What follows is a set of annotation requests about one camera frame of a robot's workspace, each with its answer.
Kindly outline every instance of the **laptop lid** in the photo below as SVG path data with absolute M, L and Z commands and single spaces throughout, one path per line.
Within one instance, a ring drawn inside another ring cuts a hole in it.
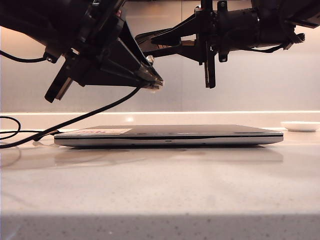
M 70 147 L 150 145 L 262 145 L 281 142 L 283 133 L 240 125 L 95 126 L 57 134 Z

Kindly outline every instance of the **robotic arm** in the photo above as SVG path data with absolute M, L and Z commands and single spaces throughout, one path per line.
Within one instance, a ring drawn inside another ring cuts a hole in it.
M 132 37 L 125 0 L 0 0 L 0 25 L 45 45 L 44 58 L 65 63 L 45 95 L 61 99 L 72 81 L 85 85 L 158 89 L 163 80 L 153 58 L 180 54 L 205 66 L 208 88 L 216 85 L 215 55 L 230 51 L 271 53 L 302 43 L 295 26 L 320 25 L 318 0 L 251 0 L 252 8 L 228 11 L 228 2 L 201 0 L 194 14 L 173 28 Z M 196 35 L 183 41 L 184 36 Z M 259 47 L 275 46 L 267 50 Z
M 158 89 L 162 78 L 132 37 L 125 0 L 1 0 L 0 25 L 45 45 L 44 58 L 65 57 L 45 95 L 61 99 L 72 81 Z
M 143 53 L 154 57 L 179 54 L 204 63 L 205 85 L 216 86 L 215 55 L 221 63 L 230 51 L 273 53 L 303 43 L 305 35 L 295 34 L 296 25 L 320 25 L 319 0 L 251 0 L 252 8 L 228 11 L 228 1 L 201 0 L 194 14 L 173 28 L 147 32 L 135 37 Z M 195 35 L 194 40 L 182 37 Z

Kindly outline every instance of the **countertop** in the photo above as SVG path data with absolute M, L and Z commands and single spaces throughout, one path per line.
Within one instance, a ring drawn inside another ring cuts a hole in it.
M 77 149 L 47 136 L 0 152 L 3 240 L 320 239 L 319 131 L 211 148 Z

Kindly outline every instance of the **sticker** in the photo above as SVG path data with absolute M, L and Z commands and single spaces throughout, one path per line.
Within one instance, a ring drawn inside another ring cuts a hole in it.
M 110 128 L 110 129 L 81 129 L 77 131 L 68 132 L 68 134 L 84 134 L 84 135 L 117 135 L 124 134 L 130 131 L 132 128 Z

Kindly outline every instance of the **quartz countertop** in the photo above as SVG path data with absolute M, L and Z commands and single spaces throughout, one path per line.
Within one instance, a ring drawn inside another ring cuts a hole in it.
M 0 153 L 3 240 L 320 239 L 319 131 L 206 148 L 79 149 L 47 136 Z

